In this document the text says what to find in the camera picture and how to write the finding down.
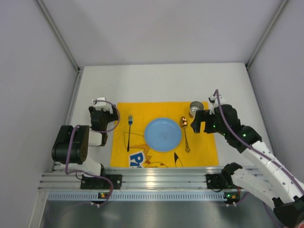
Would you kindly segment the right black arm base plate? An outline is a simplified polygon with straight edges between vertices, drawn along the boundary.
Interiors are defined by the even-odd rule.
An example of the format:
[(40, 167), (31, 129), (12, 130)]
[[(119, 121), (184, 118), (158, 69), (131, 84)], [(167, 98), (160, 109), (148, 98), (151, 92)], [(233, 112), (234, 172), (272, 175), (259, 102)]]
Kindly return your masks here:
[(231, 177), (224, 174), (207, 174), (206, 175), (207, 188), (211, 190), (220, 189), (237, 189), (238, 187), (233, 184)]

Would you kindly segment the yellow Pikachu placemat cloth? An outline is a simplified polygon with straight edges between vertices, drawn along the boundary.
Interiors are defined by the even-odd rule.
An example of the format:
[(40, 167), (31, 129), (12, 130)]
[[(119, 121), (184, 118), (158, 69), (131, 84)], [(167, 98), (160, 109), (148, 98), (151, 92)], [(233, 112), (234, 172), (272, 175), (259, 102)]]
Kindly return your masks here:
[[(194, 133), (187, 126), (186, 133), (190, 152), (185, 151), (184, 131), (180, 119), (185, 116), (188, 123), (189, 102), (119, 103), (120, 122), (113, 133), (111, 166), (124, 168), (182, 168), (218, 165), (218, 154), (212, 134)], [(133, 116), (130, 134), (130, 150), (127, 151), (129, 115)], [(157, 152), (144, 140), (147, 124), (156, 118), (170, 118), (180, 127), (182, 139), (172, 151)]]

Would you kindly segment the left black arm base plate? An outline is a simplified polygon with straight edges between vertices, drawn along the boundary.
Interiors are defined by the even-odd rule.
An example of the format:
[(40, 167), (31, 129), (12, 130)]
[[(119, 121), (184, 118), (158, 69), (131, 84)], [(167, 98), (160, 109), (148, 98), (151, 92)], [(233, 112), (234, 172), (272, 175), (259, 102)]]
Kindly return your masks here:
[[(114, 190), (119, 190), (122, 185), (122, 175), (119, 174), (107, 174), (106, 178), (109, 179), (113, 184)], [(80, 189), (82, 190), (109, 190), (111, 187), (107, 180), (82, 176)]]

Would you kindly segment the blue plastic plate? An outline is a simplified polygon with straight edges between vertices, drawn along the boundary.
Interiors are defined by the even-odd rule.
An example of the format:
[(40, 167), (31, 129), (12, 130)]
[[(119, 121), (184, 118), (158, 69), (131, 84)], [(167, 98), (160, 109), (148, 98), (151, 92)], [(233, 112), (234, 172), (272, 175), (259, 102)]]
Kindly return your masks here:
[(146, 144), (157, 152), (174, 150), (181, 139), (181, 128), (170, 118), (156, 118), (150, 121), (144, 130)]

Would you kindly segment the metal cup with paper sleeve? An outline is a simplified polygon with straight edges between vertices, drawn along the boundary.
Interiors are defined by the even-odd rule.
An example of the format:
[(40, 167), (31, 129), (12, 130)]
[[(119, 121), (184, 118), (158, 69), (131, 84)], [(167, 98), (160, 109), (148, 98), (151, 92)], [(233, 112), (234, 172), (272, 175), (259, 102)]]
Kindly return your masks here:
[(199, 101), (193, 101), (190, 104), (190, 108), (189, 108), (189, 116), (190, 118), (194, 118), (196, 115), (196, 112), (199, 110), (204, 110), (204, 105), (202, 102)]

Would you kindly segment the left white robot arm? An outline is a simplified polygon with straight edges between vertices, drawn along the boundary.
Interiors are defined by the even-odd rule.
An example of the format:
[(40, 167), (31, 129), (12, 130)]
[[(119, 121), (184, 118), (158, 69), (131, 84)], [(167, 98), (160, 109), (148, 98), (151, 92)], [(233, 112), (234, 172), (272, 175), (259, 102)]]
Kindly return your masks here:
[(106, 178), (105, 168), (88, 155), (88, 149), (103, 147), (108, 133), (118, 127), (120, 112), (104, 97), (92, 100), (89, 125), (63, 125), (55, 139), (51, 157), (64, 168), (66, 175), (81, 173), (90, 178)]

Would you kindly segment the gold spoon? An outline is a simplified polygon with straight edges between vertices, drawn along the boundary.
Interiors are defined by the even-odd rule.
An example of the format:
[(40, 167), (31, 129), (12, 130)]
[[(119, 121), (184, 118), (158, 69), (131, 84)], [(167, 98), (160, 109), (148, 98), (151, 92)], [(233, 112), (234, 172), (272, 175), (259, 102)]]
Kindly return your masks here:
[(180, 119), (180, 126), (183, 129), (183, 131), (184, 131), (184, 136), (185, 136), (185, 151), (187, 153), (189, 153), (190, 152), (190, 146), (189, 146), (189, 143), (188, 143), (187, 133), (186, 133), (186, 129), (187, 129), (187, 126), (188, 126), (188, 121), (187, 121), (187, 119), (186, 119), (185, 116), (181, 117), (181, 119)]

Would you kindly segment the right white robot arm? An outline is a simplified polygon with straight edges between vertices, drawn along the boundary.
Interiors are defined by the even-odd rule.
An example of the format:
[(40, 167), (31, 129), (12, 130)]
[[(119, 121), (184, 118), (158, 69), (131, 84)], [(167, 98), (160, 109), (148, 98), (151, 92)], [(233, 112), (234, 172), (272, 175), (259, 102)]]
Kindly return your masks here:
[(209, 189), (240, 187), (251, 193), (270, 209), (286, 227), (295, 228), (304, 220), (304, 184), (276, 158), (262, 137), (250, 126), (241, 124), (236, 109), (226, 104), (219, 91), (209, 97), (212, 107), (197, 110), (191, 128), (222, 135), (228, 145), (252, 162), (267, 179), (263, 181), (233, 162), (227, 164)]

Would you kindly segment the blue metal fork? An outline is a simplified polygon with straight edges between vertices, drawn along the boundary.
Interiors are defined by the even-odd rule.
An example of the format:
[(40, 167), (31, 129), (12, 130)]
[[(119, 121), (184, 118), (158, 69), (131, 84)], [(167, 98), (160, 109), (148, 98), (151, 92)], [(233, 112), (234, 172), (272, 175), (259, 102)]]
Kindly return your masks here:
[(127, 151), (130, 150), (130, 134), (131, 134), (131, 126), (132, 126), (132, 124), (133, 124), (133, 116), (132, 116), (132, 115), (129, 115), (128, 124), (129, 124), (129, 132), (128, 132)]

